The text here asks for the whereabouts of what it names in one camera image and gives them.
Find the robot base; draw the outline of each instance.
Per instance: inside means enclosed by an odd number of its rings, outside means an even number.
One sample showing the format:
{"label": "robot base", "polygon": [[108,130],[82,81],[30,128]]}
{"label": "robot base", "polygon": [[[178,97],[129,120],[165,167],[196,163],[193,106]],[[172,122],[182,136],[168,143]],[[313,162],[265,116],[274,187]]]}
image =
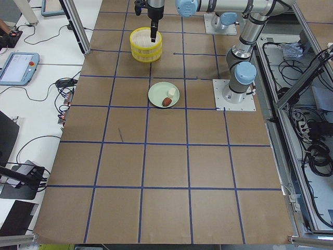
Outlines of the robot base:
{"label": "robot base", "polygon": [[234,24],[231,24],[228,26],[228,28],[223,30],[217,30],[215,29],[211,21],[215,14],[204,14],[204,26],[206,28],[206,34],[217,34],[217,35],[237,35],[237,30]]}
{"label": "robot base", "polygon": [[224,79],[214,79],[213,87],[214,87],[214,95],[215,95],[215,104],[216,109],[223,111],[256,111],[255,104],[252,95],[246,95],[245,99],[239,104],[232,104],[228,102],[222,96],[222,91],[225,86],[229,84],[229,80]]}

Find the yellow basket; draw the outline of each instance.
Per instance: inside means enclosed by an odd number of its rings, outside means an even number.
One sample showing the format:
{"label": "yellow basket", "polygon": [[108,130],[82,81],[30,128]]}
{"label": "yellow basket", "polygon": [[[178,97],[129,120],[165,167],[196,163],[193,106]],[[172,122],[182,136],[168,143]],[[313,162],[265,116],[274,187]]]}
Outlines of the yellow basket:
{"label": "yellow basket", "polygon": [[150,39],[150,28],[144,27],[134,30],[130,35],[132,56],[142,63],[151,63],[162,55],[162,36],[156,34],[156,42]]}

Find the plate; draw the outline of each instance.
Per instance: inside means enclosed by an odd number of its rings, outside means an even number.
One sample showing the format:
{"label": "plate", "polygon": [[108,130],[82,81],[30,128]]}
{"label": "plate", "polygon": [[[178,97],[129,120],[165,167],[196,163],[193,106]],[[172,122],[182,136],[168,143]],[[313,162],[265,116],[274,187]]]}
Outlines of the plate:
{"label": "plate", "polygon": [[[166,97],[168,97],[168,91],[171,88],[175,88],[176,93],[175,93],[174,97],[171,99],[172,100],[171,104],[167,107],[163,107],[162,102]],[[170,82],[158,82],[158,83],[154,84],[152,87],[150,87],[150,89],[148,91],[148,98],[149,98],[150,102],[160,108],[169,108],[169,107],[175,105],[179,100],[179,96],[180,96],[180,93],[179,93],[178,88]]]}

